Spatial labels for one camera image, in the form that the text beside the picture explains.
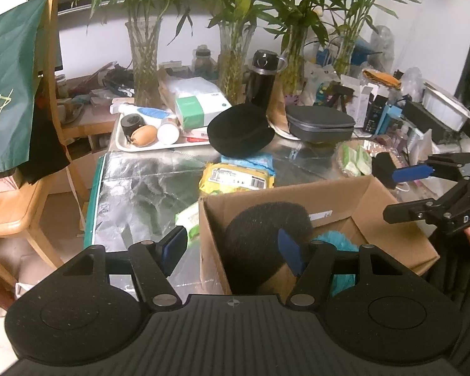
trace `wooden chair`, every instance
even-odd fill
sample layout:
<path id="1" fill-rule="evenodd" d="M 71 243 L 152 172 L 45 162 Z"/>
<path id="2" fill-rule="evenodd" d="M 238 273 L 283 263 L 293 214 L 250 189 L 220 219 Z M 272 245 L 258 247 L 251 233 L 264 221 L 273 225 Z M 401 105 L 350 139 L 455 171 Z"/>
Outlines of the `wooden chair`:
<path id="1" fill-rule="evenodd" d="M 46 41 L 46 52 L 44 53 L 43 86 L 44 97 L 49 102 L 49 108 L 46 109 L 50 114 L 55 129 L 58 133 L 61 144 L 65 146 L 65 139 L 61 131 L 61 125 L 58 118 L 57 103 L 55 96 L 55 42 L 58 0 L 48 0 L 44 11 L 44 33 Z M 89 192 L 85 188 L 80 174 L 73 164 L 66 168 L 71 188 L 80 205 L 89 199 Z M 17 191 L 0 193 L 0 238 L 4 237 L 24 237 L 28 240 L 33 249 L 40 257 L 53 268 L 63 265 L 63 261 L 55 252 L 47 237 L 42 232 L 39 221 L 44 210 L 45 201 L 49 194 L 49 189 L 53 181 L 53 176 L 42 178 L 33 185 L 25 183 Z M 16 279 L 0 263 L 0 277 L 10 286 L 14 286 Z"/>

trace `crosshair symbol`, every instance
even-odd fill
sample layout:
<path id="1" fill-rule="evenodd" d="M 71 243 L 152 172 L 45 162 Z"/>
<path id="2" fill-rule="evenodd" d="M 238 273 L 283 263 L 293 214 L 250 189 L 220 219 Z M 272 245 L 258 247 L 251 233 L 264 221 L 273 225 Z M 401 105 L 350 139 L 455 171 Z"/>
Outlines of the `crosshair symbol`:
<path id="1" fill-rule="evenodd" d="M 239 300 L 236 300 L 235 298 L 232 298 L 227 302 L 227 304 L 232 308 L 235 308 L 237 305 L 241 304 L 241 302 Z"/>

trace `green fabric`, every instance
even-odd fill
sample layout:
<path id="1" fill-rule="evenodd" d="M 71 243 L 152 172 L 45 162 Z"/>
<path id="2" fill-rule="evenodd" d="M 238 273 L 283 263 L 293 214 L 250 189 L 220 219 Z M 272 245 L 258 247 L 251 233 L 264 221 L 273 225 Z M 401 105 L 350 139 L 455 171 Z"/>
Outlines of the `green fabric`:
<path id="1" fill-rule="evenodd" d="M 94 234 L 94 222 L 96 220 L 99 188 L 101 186 L 101 178 L 103 176 L 103 167 L 105 165 L 106 155 L 99 157 L 96 164 L 96 171 L 92 179 L 91 196 L 89 198 L 89 206 L 87 207 L 87 215 L 85 219 L 84 248 L 92 245 L 92 237 Z"/>
<path id="2" fill-rule="evenodd" d="M 47 0 L 0 15 L 0 172 L 28 161 L 34 108 L 34 51 Z"/>
<path id="3" fill-rule="evenodd" d="M 191 130 L 204 126 L 203 108 L 195 96 L 176 99 L 176 114 L 182 119 L 183 129 Z"/>

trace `chair seat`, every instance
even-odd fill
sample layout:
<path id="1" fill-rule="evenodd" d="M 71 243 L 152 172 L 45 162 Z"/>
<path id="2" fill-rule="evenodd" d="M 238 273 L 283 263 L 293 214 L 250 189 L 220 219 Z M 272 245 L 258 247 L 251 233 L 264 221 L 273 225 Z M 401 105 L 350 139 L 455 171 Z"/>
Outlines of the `chair seat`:
<path id="1" fill-rule="evenodd" d="M 27 229 L 49 194 L 53 176 L 35 184 L 24 183 L 16 191 L 0 193 L 0 237 L 15 235 Z"/>

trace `black hat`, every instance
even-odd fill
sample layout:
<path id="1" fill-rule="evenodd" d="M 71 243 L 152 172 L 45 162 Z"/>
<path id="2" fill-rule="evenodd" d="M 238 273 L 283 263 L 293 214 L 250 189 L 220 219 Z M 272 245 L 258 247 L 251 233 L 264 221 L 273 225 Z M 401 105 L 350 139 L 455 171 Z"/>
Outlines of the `black hat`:
<path id="1" fill-rule="evenodd" d="M 218 114 L 208 125 L 211 145 L 226 157 L 246 158 L 266 147 L 275 131 L 263 109 L 252 103 L 233 106 Z"/>

